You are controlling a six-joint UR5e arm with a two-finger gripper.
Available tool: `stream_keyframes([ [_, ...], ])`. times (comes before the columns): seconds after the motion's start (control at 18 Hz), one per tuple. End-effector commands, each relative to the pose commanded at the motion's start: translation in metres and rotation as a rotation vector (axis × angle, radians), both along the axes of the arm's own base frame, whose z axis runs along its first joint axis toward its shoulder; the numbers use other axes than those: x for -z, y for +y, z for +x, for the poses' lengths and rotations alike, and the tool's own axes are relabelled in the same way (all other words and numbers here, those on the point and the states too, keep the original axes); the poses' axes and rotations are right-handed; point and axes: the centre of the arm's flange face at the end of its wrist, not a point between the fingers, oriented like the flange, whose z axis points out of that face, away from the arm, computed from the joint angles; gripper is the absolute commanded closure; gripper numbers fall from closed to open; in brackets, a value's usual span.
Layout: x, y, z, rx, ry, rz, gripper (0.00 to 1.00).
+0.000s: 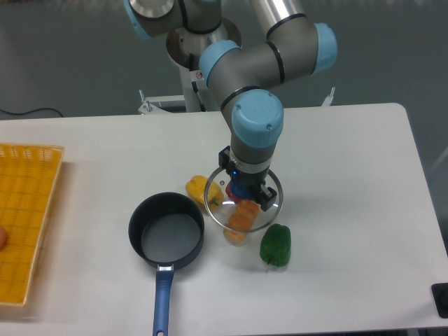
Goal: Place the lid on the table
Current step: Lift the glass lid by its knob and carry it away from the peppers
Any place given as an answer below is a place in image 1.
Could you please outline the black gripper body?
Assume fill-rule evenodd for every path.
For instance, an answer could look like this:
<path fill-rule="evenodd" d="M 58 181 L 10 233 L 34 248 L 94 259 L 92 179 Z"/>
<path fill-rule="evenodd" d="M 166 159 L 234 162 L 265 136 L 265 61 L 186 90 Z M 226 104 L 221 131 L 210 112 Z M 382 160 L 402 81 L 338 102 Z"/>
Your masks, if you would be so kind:
<path fill-rule="evenodd" d="M 265 177 L 269 172 L 271 158 L 258 163 L 251 164 L 240 160 L 230 147 L 230 163 L 227 169 L 223 169 L 230 176 L 231 181 L 240 189 L 236 196 L 244 198 L 244 191 L 248 198 L 256 198 L 260 185 L 265 184 Z"/>

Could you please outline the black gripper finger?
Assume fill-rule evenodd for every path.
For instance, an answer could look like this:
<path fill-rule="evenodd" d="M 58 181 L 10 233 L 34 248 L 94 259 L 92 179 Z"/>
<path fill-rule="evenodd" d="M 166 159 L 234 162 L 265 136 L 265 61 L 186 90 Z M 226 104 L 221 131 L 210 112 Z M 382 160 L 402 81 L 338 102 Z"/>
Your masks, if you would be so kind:
<path fill-rule="evenodd" d="M 263 211 L 270 209 L 275 202 L 275 189 L 266 185 L 260 185 L 260 189 L 256 194 L 256 202 Z"/>
<path fill-rule="evenodd" d="M 218 154 L 218 166 L 221 169 L 227 169 L 230 163 L 230 147 L 226 146 Z"/>

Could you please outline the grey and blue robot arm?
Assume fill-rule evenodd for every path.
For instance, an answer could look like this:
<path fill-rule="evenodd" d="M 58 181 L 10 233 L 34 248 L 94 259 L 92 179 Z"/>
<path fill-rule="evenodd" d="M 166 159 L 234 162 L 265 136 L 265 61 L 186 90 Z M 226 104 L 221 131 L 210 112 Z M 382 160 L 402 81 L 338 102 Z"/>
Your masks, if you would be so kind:
<path fill-rule="evenodd" d="M 284 125 L 284 108 L 271 88 L 316 74 L 337 59 L 335 33 L 310 22 L 299 1 L 252 1 L 264 43 L 241 47 L 241 35 L 219 1 L 126 1 L 140 35 L 167 35 L 167 51 L 179 67 L 198 71 L 231 132 L 219 165 L 231 191 L 268 210 L 278 190 L 266 185 Z"/>

